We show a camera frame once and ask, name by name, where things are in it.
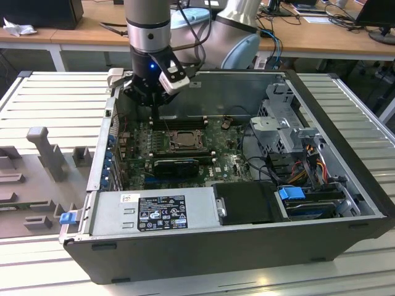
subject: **desk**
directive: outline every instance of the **desk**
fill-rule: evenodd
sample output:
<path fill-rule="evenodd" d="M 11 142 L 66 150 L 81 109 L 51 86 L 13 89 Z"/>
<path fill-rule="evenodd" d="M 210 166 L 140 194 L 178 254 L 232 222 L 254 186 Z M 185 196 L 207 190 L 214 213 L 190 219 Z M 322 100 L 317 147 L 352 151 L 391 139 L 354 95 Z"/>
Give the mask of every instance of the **desk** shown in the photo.
<path fill-rule="evenodd" d="M 361 7 L 350 0 L 346 8 L 358 11 Z M 287 17 L 286 20 L 297 23 L 292 17 Z M 271 28 L 268 20 L 262 18 L 261 21 L 266 28 Z M 301 25 L 290 25 L 279 17 L 274 19 L 275 34 L 283 42 L 281 56 L 345 60 L 395 58 L 395 46 L 375 42 L 369 38 L 366 31 L 353 33 L 334 24 L 309 23 L 303 17 L 300 21 Z M 262 39 L 259 44 L 258 62 L 265 60 L 272 52 L 272 39 Z"/>
<path fill-rule="evenodd" d="M 112 2 L 83 1 L 84 16 L 76 30 L 38 29 L 37 35 L 14 37 L 0 31 L 0 47 L 45 49 L 51 53 L 57 71 L 66 71 L 61 51 L 129 52 L 128 38 L 121 37 L 99 26 L 100 22 L 125 23 L 123 6 Z M 353 1 L 349 9 L 360 9 Z M 270 23 L 263 20 L 265 26 Z M 332 24 L 308 23 L 295 26 L 276 18 L 276 35 L 283 42 L 283 57 L 316 59 L 393 60 L 395 47 L 377 43 L 361 31 L 358 34 Z M 273 41 L 262 39 L 258 60 L 266 59 L 273 51 Z"/>

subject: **black plastic cover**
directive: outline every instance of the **black plastic cover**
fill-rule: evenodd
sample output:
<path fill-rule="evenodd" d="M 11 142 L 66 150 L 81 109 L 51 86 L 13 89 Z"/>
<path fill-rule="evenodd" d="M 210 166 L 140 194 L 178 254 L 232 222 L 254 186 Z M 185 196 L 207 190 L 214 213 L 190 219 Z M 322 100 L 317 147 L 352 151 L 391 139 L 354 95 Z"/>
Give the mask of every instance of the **black plastic cover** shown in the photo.
<path fill-rule="evenodd" d="M 221 225 L 282 222 L 274 192 L 268 182 L 217 183 L 213 185 L 216 199 L 225 203 L 226 217 Z"/>

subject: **gray floor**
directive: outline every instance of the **gray floor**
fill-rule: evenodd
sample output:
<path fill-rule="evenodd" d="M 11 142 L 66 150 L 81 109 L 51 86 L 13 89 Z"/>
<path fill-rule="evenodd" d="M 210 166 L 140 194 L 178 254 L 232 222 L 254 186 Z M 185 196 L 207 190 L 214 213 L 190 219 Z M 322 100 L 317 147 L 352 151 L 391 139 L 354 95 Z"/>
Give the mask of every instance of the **gray floor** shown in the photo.
<path fill-rule="evenodd" d="M 2 51 L 10 64 L 0 56 L 0 97 L 6 92 L 9 85 L 15 80 L 18 72 L 22 70 L 55 71 L 54 64 L 48 51 L 28 51 L 23 49 L 5 49 Z M 111 67 L 131 68 L 130 54 L 127 52 L 111 52 L 111 67 L 106 66 L 102 52 L 77 52 L 63 53 L 70 71 L 108 71 Z M 316 59 L 299 59 L 296 61 L 296 71 L 299 73 L 315 73 Z M 347 66 L 352 61 L 337 60 L 329 64 L 327 71 L 343 75 Z M 349 75 L 346 83 L 370 108 L 373 107 L 377 97 L 382 95 L 389 84 L 374 77 L 376 68 L 373 62 L 365 62 L 366 74 L 359 73 L 362 63 L 359 63 Z M 388 126 L 395 131 L 395 117 Z"/>

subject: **power supply label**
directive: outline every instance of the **power supply label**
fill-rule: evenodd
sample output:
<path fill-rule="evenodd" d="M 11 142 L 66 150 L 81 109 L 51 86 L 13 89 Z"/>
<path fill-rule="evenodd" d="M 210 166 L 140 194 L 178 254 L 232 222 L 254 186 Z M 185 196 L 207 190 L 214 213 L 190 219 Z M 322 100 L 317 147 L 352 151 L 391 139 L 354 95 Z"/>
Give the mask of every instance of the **power supply label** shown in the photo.
<path fill-rule="evenodd" d="M 142 197 L 138 200 L 138 230 L 182 228 L 188 228 L 184 195 Z"/>

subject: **black cable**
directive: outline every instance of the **black cable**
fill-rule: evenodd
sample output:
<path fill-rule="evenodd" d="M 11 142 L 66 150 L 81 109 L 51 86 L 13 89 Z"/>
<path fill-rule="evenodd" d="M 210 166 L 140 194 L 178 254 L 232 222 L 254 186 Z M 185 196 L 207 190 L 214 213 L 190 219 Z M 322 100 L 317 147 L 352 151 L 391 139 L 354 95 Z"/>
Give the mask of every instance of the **black cable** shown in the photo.
<path fill-rule="evenodd" d="M 114 28 L 111 28 L 111 27 L 126 27 L 126 25 L 121 25 L 121 24 L 118 24 L 118 23 L 99 23 L 99 25 L 101 27 L 103 27 L 103 28 L 115 33 L 115 34 L 120 35 L 120 36 L 126 36 L 128 34 L 127 31 L 119 31 L 119 30 L 116 30 Z"/>
<path fill-rule="evenodd" d="M 0 56 L 11 66 L 11 68 L 16 72 L 19 73 L 19 71 L 10 63 L 10 61 L 6 58 L 6 56 L 0 51 Z"/>
<path fill-rule="evenodd" d="M 331 14 L 328 12 L 328 7 L 336 7 L 338 9 L 340 9 L 343 13 L 345 13 L 346 15 L 342 15 L 342 14 Z M 357 26 L 354 24 L 354 19 L 352 18 L 351 15 L 348 14 L 347 11 L 345 11 L 343 8 L 335 5 L 335 4 L 328 4 L 325 6 L 325 13 L 328 16 L 328 20 L 335 24 L 336 26 L 342 27 L 347 29 L 350 32 L 353 33 L 359 33 L 359 30 L 364 30 L 365 27 L 364 26 Z"/>
<path fill-rule="evenodd" d="M 281 19 L 282 19 L 284 22 L 286 22 L 286 23 L 288 23 L 288 24 L 290 24 L 290 25 L 295 25 L 295 26 L 302 25 L 301 16 L 300 16 L 300 15 L 294 14 L 292 11 L 290 11 L 290 10 L 288 10 L 287 8 L 285 8 L 284 6 L 282 6 L 281 3 L 280 3 L 280 6 L 281 6 L 282 9 L 288 11 L 288 12 L 292 15 L 292 17 L 296 18 L 296 20 L 298 21 L 298 23 L 290 23 L 289 21 L 285 20 L 284 17 L 281 17 Z"/>
<path fill-rule="evenodd" d="M 234 108 L 240 108 L 241 110 L 243 110 L 244 112 L 246 112 L 249 116 L 254 117 L 251 113 L 248 112 L 248 110 L 246 108 L 244 108 L 242 105 L 233 105 L 230 106 L 229 108 L 226 109 L 226 111 L 223 113 L 223 115 L 229 115 L 229 111 L 234 109 Z"/>
<path fill-rule="evenodd" d="M 177 2 L 177 7 L 178 7 L 178 10 L 181 12 L 181 15 L 183 16 L 184 21 L 186 22 L 186 24 L 187 24 L 189 30 L 191 31 L 192 35 L 195 37 L 196 42 L 197 43 L 200 42 L 199 37 L 197 36 L 197 34 L 196 34 L 195 30 L 193 29 L 191 23 L 189 22 L 188 18 L 186 17 L 186 15 L 184 13 L 184 10 L 181 7 L 179 2 Z M 198 57 L 198 59 L 200 59 L 199 65 L 197 65 L 197 67 L 196 67 L 197 71 L 200 70 L 200 68 L 203 66 L 204 62 L 206 61 L 206 51 L 204 50 L 203 45 L 200 45 L 200 48 L 202 49 L 203 58 L 199 57 L 199 51 L 197 51 L 197 57 Z"/>
<path fill-rule="evenodd" d="M 209 37 L 211 35 L 211 29 L 212 29 L 212 7 L 211 7 L 211 0 L 208 0 L 208 2 L 209 2 L 210 19 L 209 19 L 209 30 L 207 31 L 206 37 L 202 41 L 199 41 L 197 43 L 172 47 L 173 51 L 182 51 L 184 49 L 195 48 L 196 46 L 202 45 L 209 39 Z"/>

